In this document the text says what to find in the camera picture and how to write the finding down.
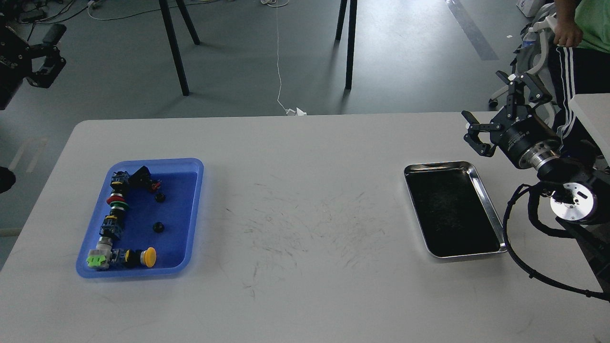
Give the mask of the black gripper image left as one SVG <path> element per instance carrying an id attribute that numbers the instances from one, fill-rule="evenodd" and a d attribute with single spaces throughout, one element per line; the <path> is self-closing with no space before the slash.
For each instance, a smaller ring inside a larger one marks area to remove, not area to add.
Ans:
<path id="1" fill-rule="evenodd" d="M 67 61 L 57 46 L 67 27 L 53 24 L 42 42 L 29 45 L 12 28 L 2 26 L 0 32 L 0 110 L 5 110 L 24 78 L 29 85 L 49 88 L 56 80 Z M 32 60 L 44 57 L 37 71 L 32 71 Z"/>

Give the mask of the person's hand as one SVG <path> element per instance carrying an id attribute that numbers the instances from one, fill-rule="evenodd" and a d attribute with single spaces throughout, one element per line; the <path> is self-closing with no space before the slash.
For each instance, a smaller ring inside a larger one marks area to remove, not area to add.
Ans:
<path id="1" fill-rule="evenodd" d="M 558 21 L 555 27 L 554 44 L 563 47 L 576 47 L 582 42 L 583 32 L 574 21 Z"/>

